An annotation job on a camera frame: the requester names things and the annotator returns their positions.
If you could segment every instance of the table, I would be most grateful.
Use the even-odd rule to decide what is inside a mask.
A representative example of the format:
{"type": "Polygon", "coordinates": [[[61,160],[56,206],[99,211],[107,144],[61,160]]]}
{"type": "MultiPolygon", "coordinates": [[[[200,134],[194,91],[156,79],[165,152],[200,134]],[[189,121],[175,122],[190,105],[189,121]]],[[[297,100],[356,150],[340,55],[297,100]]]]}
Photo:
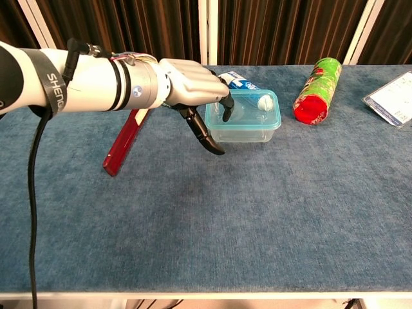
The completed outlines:
{"type": "MultiPolygon", "coordinates": [[[[273,139],[214,156],[159,108],[115,178],[102,162],[128,112],[59,115],[37,157],[39,295],[410,295],[412,125],[389,125],[361,98],[411,67],[345,66],[318,126],[292,114],[312,66],[213,67],[275,91],[273,139]]],[[[3,295],[30,291],[38,120],[22,109],[0,121],[3,295]]]]}

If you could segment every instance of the green and red can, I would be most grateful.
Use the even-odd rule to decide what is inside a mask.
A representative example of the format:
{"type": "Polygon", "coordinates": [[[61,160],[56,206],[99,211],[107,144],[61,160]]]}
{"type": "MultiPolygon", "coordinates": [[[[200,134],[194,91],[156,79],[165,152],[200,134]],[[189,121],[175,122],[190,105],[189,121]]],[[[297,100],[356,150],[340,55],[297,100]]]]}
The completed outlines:
{"type": "Polygon", "coordinates": [[[316,62],[293,105],[298,121],[318,124],[328,116],[341,71],[342,65],[334,58],[323,58],[316,62]]]}

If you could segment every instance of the wire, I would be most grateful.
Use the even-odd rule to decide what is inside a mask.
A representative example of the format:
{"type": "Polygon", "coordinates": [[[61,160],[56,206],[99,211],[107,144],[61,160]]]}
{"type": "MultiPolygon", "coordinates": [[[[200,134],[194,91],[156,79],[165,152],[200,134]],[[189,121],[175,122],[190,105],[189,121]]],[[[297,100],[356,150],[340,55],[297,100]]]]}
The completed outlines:
{"type": "Polygon", "coordinates": [[[39,148],[40,139],[43,134],[44,128],[52,115],[51,107],[47,107],[43,116],[40,119],[34,134],[32,148],[30,150],[30,156],[28,159],[28,194],[30,198],[30,216],[32,221],[32,231],[30,236],[30,251],[29,251],[29,269],[30,269],[30,284],[32,288],[32,300],[33,309],[37,309],[37,288],[36,288],[36,275],[35,275],[35,250],[36,250],[36,237],[37,237],[37,206],[36,206],[36,193],[34,185],[34,168],[36,163],[37,150],[39,148]]]}
{"type": "Polygon", "coordinates": [[[174,308],[174,307],[177,307],[179,304],[181,304],[183,302],[183,299],[181,299],[181,300],[179,300],[176,304],[174,304],[174,305],[172,305],[172,306],[170,306],[170,307],[167,307],[166,309],[172,309],[172,308],[174,308]]]}
{"type": "Polygon", "coordinates": [[[345,306],[345,309],[352,309],[353,306],[355,306],[355,304],[358,302],[359,298],[353,298],[350,299],[349,301],[345,301],[343,304],[347,304],[345,306]]]}
{"type": "Polygon", "coordinates": [[[135,309],[139,309],[144,303],[144,299],[135,307],[135,309]]]}
{"type": "Polygon", "coordinates": [[[155,302],[156,302],[156,299],[152,301],[151,304],[146,309],[150,309],[150,307],[152,307],[155,302]]]}

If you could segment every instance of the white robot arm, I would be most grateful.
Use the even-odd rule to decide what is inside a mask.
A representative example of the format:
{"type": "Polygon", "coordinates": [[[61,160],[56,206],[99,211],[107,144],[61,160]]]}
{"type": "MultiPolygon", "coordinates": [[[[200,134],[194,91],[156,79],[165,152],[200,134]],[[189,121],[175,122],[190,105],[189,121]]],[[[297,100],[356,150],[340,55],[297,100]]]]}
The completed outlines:
{"type": "Polygon", "coordinates": [[[210,152],[224,150],[209,136],[196,107],[220,102],[223,120],[234,102],[224,80],[195,61],[126,52],[108,53],[74,39],[68,50],[24,50],[0,42],[0,118],[30,106],[37,114],[151,109],[178,110],[210,152]]]}

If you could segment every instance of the curtain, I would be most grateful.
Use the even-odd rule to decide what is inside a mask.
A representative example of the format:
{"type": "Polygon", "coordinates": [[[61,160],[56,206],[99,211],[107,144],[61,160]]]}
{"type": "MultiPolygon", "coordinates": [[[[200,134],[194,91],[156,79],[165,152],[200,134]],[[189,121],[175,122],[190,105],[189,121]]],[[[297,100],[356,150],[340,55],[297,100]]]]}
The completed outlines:
{"type": "Polygon", "coordinates": [[[385,0],[358,64],[412,64],[411,0],[385,0]]]}
{"type": "Polygon", "coordinates": [[[70,37],[114,52],[200,61],[198,0],[37,0],[58,48],[70,37]]]}
{"type": "Polygon", "coordinates": [[[0,41],[20,48],[38,48],[17,0],[2,0],[0,7],[0,41]]]}
{"type": "Polygon", "coordinates": [[[218,64],[342,62],[366,2],[220,0],[218,64]]]}

